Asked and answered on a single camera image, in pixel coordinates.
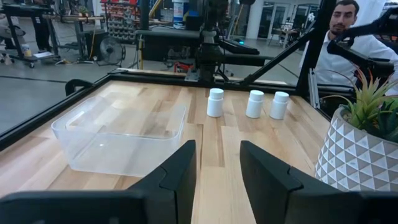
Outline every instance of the door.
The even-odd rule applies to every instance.
[[[274,14],[274,6],[275,3],[273,2],[264,2],[264,5],[262,6],[262,14],[258,34],[259,38],[268,38],[269,29],[271,27],[272,15]]]
[[[275,4],[272,12],[271,27],[268,30],[268,39],[279,39],[279,29],[286,22],[289,4]]]

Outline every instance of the white patterned pot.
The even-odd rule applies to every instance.
[[[348,124],[335,111],[315,177],[337,189],[398,191],[398,144]]]

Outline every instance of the man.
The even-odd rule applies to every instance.
[[[44,0],[33,0],[34,3],[39,5],[44,5]],[[51,51],[51,47],[49,44],[50,31],[46,21],[42,18],[42,16],[35,17],[32,20],[33,27],[35,29],[35,37],[37,47],[40,52]]]
[[[335,39],[355,23],[358,11],[359,5],[354,0],[342,0],[336,3],[335,10],[330,19],[329,31],[326,33],[314,71],[317,76],[318,84],[351,86],[349,80],[335,72],[344,74],[354,83],[356,82],[356,77],[353,74],[355,71],[354,65],[341,56],[329,54],[327,47],[331,40]],[[378,41],[373,35],[356,37],[351,49],[367,57],[389,59],[390,62],[394,64],[395,68],[391,80],[396,80],[398,78],[398,55],[392,49]],[[300,67],[303,64],[303,60],[304,56],[301,59]],[[387,94],[398,94],[398,85],[390,89]]]
[[[16,26],[16,25],[18,25],[18,18],[11,17],[11,20],[12,20],[12,23],[14,24],[14,28],[16,30],[19,43],[26,44],[25,39],[24,39],[25,32],[23,30],[21,30],[21,28]],[[4,39],[4,42],[6,44],[6,50],[11,50],[11,49],[16,48],[14,46],[14,44],[12,43],[11,38],[12,38],[11,30],[9,28],[7,17],[4,14],[0,14],[0,42]]]

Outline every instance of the wooden tabletop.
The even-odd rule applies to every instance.
[[[265,95],[261,118],[244,115],[249,93],[225,91],[223,116],[206,115],[209,89],[111,81],[90,96],[125,93],[132,100],[185,105],[181,144],[195,139],[198,176],[192,223],[255,223],[239,163],[240,141],[254,144],[314,174],[314,164],[329,122],[299,96],[291,96],[284,120],[268,116]],[[138,177],[71,170],[50,125],[61,115],[0,153],[0,196],[22,190],[126,189]]]
[[[298,33],[297,30],[282,30],[280,28],[274,28],[273,30],[278,31],[278,32],[284,32],[285,34],[296,34],[296,33]]]
[[[43,14],[44,19],[60,19],[58,15],[47,15]],[[95,21],[95,20],[102,20],[104,19],[103,16],[88,16],[88,17],[81,17],[81,16],[62,16],[64,21],[71,21],[71,22],[78,22],[78,21]]]

